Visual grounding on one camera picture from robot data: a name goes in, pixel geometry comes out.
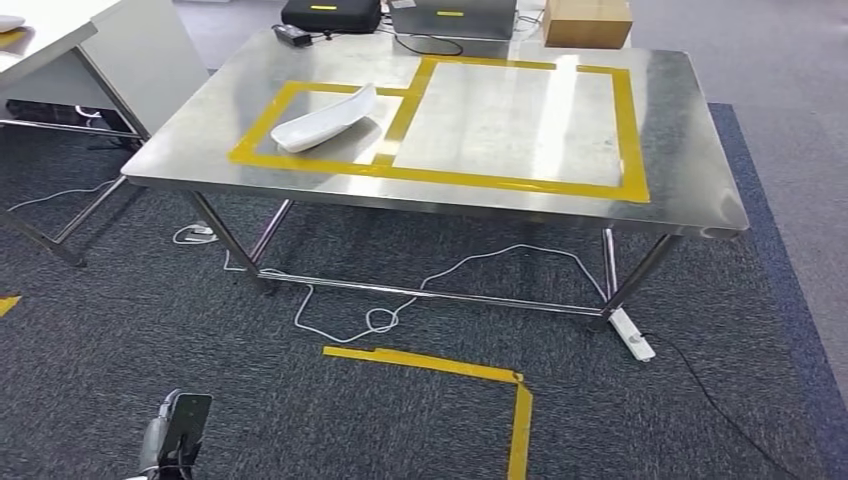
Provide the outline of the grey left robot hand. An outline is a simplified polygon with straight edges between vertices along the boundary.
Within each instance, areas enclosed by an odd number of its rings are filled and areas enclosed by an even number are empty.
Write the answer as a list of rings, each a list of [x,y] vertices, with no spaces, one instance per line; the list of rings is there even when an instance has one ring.
[[[165,397],[158,408],[157,416],[148,423],[145,430],[139,454],[139,470],[140,475],[147,479],[152,479],[159,468],[159,456],[168,431],[173,404],[180,392],[180,389],[174,389]]]

